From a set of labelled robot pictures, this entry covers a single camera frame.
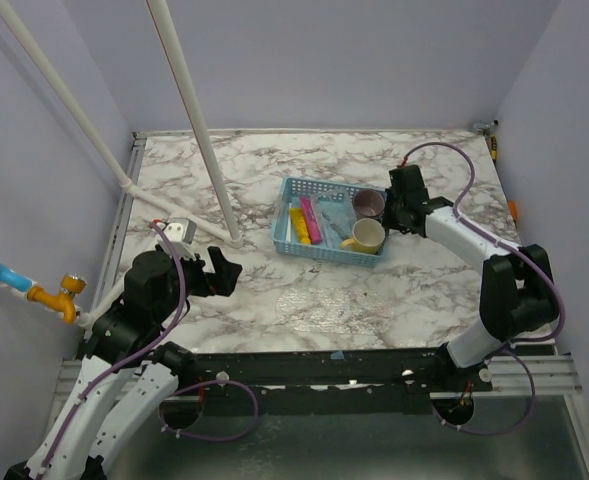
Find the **purple mug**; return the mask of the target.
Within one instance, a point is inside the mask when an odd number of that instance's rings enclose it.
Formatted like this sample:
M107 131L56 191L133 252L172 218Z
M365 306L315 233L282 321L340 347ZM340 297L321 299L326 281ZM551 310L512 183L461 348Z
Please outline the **purple mug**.
M352 207L358 219L380 220L385 210L385 197L379 191L361 189L353 195Z

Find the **yellow mug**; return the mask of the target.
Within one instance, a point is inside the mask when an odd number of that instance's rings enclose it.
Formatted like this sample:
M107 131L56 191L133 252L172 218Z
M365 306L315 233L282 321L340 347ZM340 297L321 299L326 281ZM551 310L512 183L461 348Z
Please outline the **yellow mug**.
M341 242L340 248L376 255L382 248L385 238L385 229L377 220L362 218L354 223L351 236Z

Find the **yellow toothpaste tube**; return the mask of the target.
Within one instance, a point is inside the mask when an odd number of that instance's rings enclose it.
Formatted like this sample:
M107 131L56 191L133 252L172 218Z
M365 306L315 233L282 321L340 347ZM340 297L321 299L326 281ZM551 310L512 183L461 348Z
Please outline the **yellow toothpaste tube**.
M294 207L289 209L290 219L292 225L296 231L298 241L304 245L311 244L311 238L307 229L305 216L300 207Z

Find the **blue plastic basket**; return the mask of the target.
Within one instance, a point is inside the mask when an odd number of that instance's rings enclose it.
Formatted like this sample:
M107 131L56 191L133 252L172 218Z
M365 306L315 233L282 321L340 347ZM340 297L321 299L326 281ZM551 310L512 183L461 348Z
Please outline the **blue plastic basket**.
M308 197L311 200L314 194L335 188L347 189L351 200L358 190L366 189L365 186L292 176L288 176L282 181L270 233L275 249L279 254L284 255L373 268L384 258L386 254L385 244L376 255L357 253L348 249L330 249L324 242L325 238L320 227L321 244L304 245L298 241L290 219L289 209L300 207L300 196Z

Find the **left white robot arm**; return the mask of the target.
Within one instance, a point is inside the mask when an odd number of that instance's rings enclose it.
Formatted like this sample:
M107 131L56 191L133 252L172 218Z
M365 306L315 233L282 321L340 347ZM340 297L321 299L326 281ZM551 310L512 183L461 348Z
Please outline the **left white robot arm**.
M202 379L194 355L166 339L190 309L189 297L230 296L242 272L221 250L199 256L155 247L133 260L118 295L91 325L81 369L37 451L8 479L103 479L107 464L168 396Z

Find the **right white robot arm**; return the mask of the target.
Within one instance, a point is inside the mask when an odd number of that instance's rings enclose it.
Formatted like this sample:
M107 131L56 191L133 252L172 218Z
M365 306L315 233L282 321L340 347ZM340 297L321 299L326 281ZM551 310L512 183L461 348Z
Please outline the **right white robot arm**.
M547 252L505 241L455 210L444 197L430 197L420 168L389 172L383 226L434 241L481 275L479 319L439 347L434 379L454 392L470 380L470 367L515 340L559 319L558 294Z

